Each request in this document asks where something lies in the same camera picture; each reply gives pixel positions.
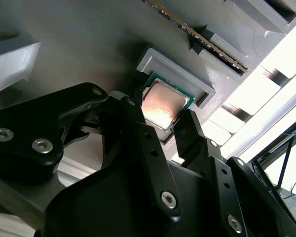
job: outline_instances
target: black wire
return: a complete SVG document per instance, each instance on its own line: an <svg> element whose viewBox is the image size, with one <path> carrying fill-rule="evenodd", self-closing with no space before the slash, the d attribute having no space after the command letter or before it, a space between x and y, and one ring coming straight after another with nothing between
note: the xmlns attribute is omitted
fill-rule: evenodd
<svg viewBox="0 0 296 237"><path fill-rule="evenodd" d="M285 199L287 199L287 198L290 198L290 197L292 197L293 198L293 196L295 196L295 195L293 195L293 189L294 189L294 187L296 186L296 182L294 183L294 185L293 186L291 186L291 195L290 196L288 196L288 197L286 197Z"/></svg>
<svg viewBox="0 0 296 237"><path fill-rule="evenodd" d="M251 163L251 165L252 165L252 170L253 170L254 174L257 176L257 178L260 180L260 182L263 183L263 185L265 186L264 182L262 182L258 173L256 172L255 165L253 163Z"/></svg>

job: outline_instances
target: slot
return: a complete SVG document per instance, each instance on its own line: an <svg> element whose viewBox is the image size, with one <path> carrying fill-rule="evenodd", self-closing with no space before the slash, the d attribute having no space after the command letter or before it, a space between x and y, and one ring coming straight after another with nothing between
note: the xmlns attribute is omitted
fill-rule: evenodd
<svg viewBox="0 0 296 237"><path fill-rule="evenodd" d="M287 22L291 22L296 17L294 12L283 0L265 0L277 13L279 13Z"/></svg>

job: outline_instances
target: processor chip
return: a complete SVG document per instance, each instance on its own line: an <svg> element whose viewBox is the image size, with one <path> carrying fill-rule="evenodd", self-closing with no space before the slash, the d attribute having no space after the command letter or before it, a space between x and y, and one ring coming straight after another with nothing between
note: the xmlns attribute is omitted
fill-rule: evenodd
<svg viewBox="0 0 296 237"><path fill-rule="evenodd" d="M191 95L152 73L143 92L142 110L145 119L166 131L193 101Z"/></svg>

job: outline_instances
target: silver screw head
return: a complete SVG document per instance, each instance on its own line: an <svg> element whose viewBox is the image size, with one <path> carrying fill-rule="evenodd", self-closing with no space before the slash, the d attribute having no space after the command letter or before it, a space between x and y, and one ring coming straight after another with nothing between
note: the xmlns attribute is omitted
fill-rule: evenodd
<svg viewBox="0 0 296 237"><path fill-rule="evenodd" d="M241 166L244 166L244 165L245 165L241 159L237 159L237 162L238 162L238 164L241 165Z"/></svg>
<svg viewBox="0 0 296 237"><path fill-rule="evenodd" d="M133 105L133 106L135 106L136 104L135 104L135 102L134 101L132 101L132 100L128 100L128 103L129 104L131 104L131 105Z"/></svg>
<svg viewBox="0 0 296 237"><path fill-rule="evenodd" d="M38 153L47 154L53 149L53 144L47 139L39 138L33 141L32 148Z"/></svg>
<svg viewBox="0 0 296 237"><path fill-rule="evenodd" d="M238 234L242 232L242 227L239 221L236 218L234 218L232 215L228 215L228 223L230 227L232 227L232 229L236 231Z"/></svg>
<svg viewBox="0 0 296 237"><path fill-rule="evenodd" d="M97 95L102 95L102 92L98 89L93 89L93 93Z"/></svg>
<svg viewBox="0 0 296 237"><path fill-rule="evenodd" d="M0 127L0 142L10 141L14 137L14 133L5 127Z"/></svg>
<svg viewBox="0 0 296 237"><path fill-rule="evenodd" d="M161 200L170 209L174 209L177 206L176 198L173 196L172 193L170 193L168 191L162 192Z"/></svg>
<svg viewBox="0 0 296 237"><path fill-rule="evenodd" d="M217 143L214 142L213 140L210 140L210 143L213 145L213 147L217 147L218 146Z"/></svg>

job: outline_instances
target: gray 3d-printed holder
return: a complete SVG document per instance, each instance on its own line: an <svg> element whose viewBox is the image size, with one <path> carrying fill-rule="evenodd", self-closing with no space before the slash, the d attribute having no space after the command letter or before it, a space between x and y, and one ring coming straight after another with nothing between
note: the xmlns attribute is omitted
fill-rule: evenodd
<svg viewBox="0 0 296 237"><path fill-rule="evenodd" d="M287 34L296 25L296 0L226 0L225 4L265 36Z"/></svg>
<svg viewBox="0 0 296 237"><path fill-rule="evenodd" d="M39 42L20 36L0 41L0 91L29 79L39 46Z"/></svg>
<svg viewBox="0 0 296 237"><path fill-rule="evenodd" d="M204 29L202 31L202 36L204 36L207 40L214 43L218 47L223 48L226 53L228 53L230 56L236 59L244 67L246 67L248 71L243 75L236 73L227 64L223 63L218 58L216 58L211 53L209 53L206 49L204 49L203 46L198 42L192 43L191 50L196 52L203 61L212 65L214 68L219 69L226 76L228 76L238 84L241 84L248 77L248 75L253 71L253 69L256 68L256 65L250 62L247 56L240 53L236 48L234 48L232 45L230 45L228 42L226 42L222 37L220 37L216 33L211 32L207 29Z"/></svg>
<svg viewBox="0 0 296 237"><path fill-rule="evenodd" d="M160 74L169 82L193 95L200 109L205 108L216 93L211 85L207 85L153 48L146 51L137 70L147 75L151 75L152 72Z"/></svg>

